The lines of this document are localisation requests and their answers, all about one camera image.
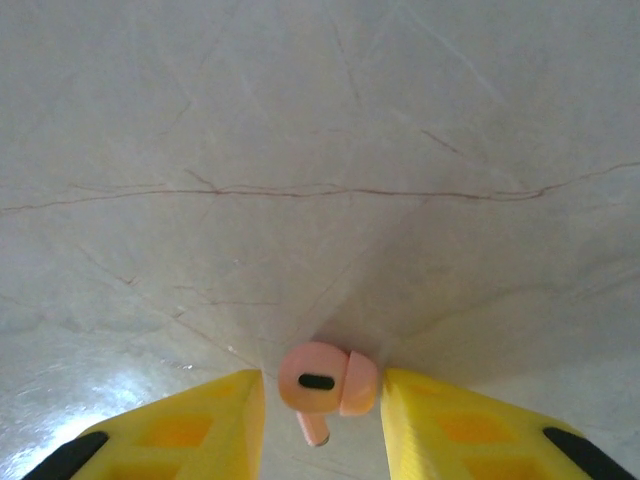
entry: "rectangular cutout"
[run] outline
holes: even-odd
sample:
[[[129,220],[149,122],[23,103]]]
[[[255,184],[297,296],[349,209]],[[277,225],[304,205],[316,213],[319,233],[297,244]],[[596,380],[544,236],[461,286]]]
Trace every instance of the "rectangular cutout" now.
[[[464,464],[474,480],[555,480],[533,458],[476,457]]]
[[[178,475],[177,465],[118,465],[114,467],[109,480],[173,480]]]
[[[206,415],[173,415],[160,418],[138,441],[143,447],[197,447],[209,433],[213,419]]]
[[[504,422],[484,413],[443,413],[436,416],[436,423],[456,443],[482,445],[512,443],[515,440]]]

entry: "earbud ear tip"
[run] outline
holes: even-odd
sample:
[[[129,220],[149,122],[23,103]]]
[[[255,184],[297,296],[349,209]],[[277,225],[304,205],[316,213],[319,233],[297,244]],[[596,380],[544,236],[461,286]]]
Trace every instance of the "earbud ear tip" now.
[[[340,415],[364,415],[373,408],[378,389],[376,364],[358,352],[351,352],[344,379]]]

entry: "white marble surface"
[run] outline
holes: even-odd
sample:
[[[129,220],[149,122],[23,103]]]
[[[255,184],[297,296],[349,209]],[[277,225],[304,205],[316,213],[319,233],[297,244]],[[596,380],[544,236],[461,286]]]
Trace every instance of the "white marble surface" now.
[[[309,338],[583,429],[640,474],[637,0],[0,4],[0,477]]]

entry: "glossy floor tile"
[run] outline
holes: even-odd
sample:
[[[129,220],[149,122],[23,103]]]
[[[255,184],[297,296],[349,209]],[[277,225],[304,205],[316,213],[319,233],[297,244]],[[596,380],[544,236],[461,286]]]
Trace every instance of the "glossy floor tile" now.
[[[0,476],[310,338],[558,416],[640,474],[635,0],[0,5]]]

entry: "pink earbud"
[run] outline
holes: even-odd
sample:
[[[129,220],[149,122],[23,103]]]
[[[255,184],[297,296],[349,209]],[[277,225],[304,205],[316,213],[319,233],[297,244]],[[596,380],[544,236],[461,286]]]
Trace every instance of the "pink earbud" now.
[[[378,369],[364,355],[347,355],[333,345],[309,342],[284,358],[278,388],[284,403],[297,411],[307,443],[314,447],[329,441],[324,416],[364,415],[376,399]]]

